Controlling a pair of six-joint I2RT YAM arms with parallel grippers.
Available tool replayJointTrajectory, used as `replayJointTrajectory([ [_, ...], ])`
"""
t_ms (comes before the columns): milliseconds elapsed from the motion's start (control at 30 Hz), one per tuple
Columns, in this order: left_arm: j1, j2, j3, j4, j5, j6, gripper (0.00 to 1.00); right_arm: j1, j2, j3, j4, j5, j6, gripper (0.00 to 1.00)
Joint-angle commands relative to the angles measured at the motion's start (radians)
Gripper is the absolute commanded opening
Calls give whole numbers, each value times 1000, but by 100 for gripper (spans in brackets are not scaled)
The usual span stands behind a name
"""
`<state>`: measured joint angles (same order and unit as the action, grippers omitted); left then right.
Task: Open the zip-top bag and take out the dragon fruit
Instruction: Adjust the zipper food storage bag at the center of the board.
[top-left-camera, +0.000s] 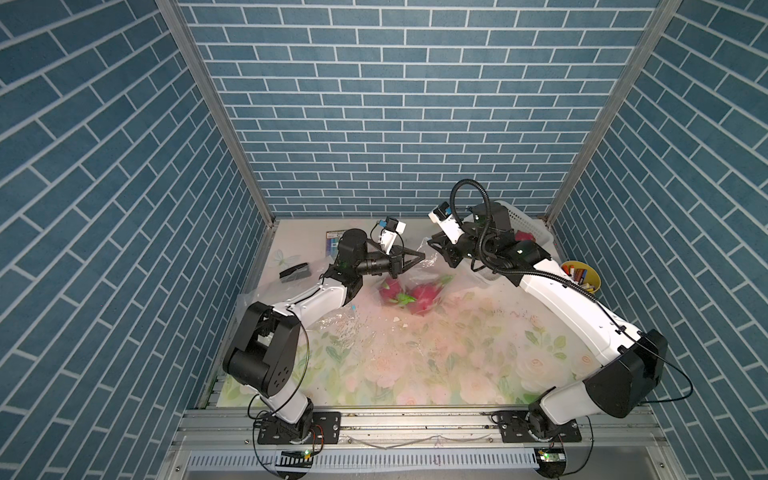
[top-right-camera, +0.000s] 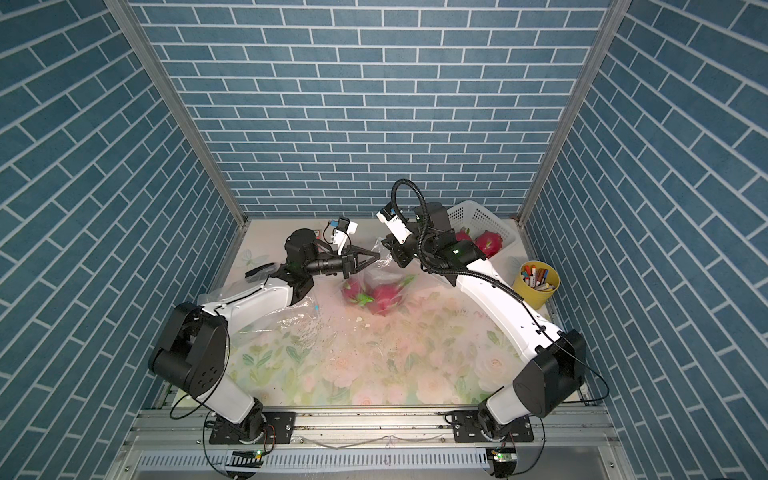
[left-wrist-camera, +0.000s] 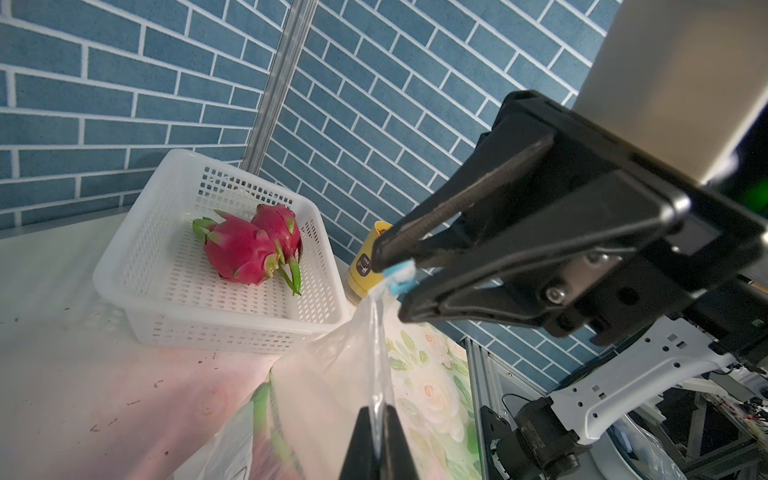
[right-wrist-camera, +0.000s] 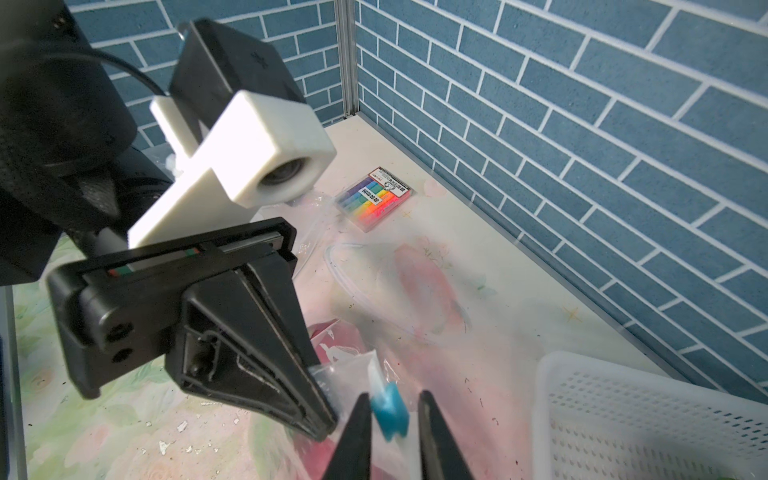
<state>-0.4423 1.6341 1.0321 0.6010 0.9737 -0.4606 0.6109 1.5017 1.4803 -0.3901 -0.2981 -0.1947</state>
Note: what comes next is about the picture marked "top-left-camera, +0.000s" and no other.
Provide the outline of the pink dragon fruit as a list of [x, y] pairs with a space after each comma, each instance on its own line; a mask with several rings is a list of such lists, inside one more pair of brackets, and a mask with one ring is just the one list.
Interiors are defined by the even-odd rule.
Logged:
[[530, 233], [530, 232], [526, 232], [526, 231], [517, 230], [517, 231], [515, 232], [515, 240], [516, 240], [516, 241], [533, 241], [533, 242], [535, 242], [535, 241], [536, 241], [536, 238], [535, 238], [535, 236], [534, 236], [532, 233]]
[[422, 283], [411, 288], [407, 294], [412, 301], [407, 304], [413, 315], [426, 315], [439, 303], [444, 287], [438, 283]]

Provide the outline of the zip bag with dragonfruit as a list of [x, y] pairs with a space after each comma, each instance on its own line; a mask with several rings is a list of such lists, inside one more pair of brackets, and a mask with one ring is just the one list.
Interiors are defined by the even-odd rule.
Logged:
[[408, 296], [407, 292], [422, 283], [438, 283], [444, 289], [441, 299], [434, 309], [423, 316], [411, 315], [418, 317], [432, 314], [447, 315], [457, 301], [479, 287], [480, 283], [477, 278], [471, 272], [467, 272], [463, 264], [456, 269], [451, 268], [443, 257], [428, 244], [428, 238], [424, 238], [416, 250], [426, 254], [426, 258], [421, 263], [397, 278], [385, 274], [382, 280], [374, 284], [380, 303], [384, 307], [411, 314], [407, 304], [412, 301], [412, 298]]

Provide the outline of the clear zip-top bag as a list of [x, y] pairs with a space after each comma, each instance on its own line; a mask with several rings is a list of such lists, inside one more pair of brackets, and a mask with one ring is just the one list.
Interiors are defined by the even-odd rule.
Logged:
[[332, 264], [325, 260], [308, 263], [311, 276], [298, 281], [281, 283], [276, 279], [262, 284], [238, 297], [236, 306], [237, 336], [256, 332], [260, 314], [256, 304], [275, 313], [295, 316], [304, 327], [310, 327], [327, 314], [349, 304], [359, 293], [363, 282], [344, 285], [332, 278]]

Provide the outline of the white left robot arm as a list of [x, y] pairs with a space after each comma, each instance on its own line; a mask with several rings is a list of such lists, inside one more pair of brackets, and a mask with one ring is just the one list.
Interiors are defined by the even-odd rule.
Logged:
[[253, 301], [246, 308], [226, 347], [222, 368], [239, 384], [253, 388], [267, 412], [254, 419], [258, 427], [277, 429], [284, 443], [311, 435], [314, 405], [292, 379], [300, 339], [307, 327], [347, 305], [359, 293], [364, 277], [388, 274], [397, 278], [426, 258], [393, 240], [370, 238], [359, 228], [345, 231], [337, 254], [316, 284], [296, 294], [284, 294], [273, 304]]

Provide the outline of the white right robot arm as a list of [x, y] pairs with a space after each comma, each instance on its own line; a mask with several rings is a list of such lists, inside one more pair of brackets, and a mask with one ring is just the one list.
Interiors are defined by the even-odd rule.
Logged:
[[471, 220], [460, 222], [443, 202], [429, 218], [440, 230], [428, 243], [451, 267], [469, 259], [508, 279], [554, 313], [597, 360], [598, 368], [585, 378], [552, 387], [533, 401], [526, 419], [532, 436], [548, 440], [576, 418], [593, 414], [625, 418], [660, 383], [665, 337], [643, 332], [606, 309], [542, 246], [518, 238], [504, 206], [477, 206]]

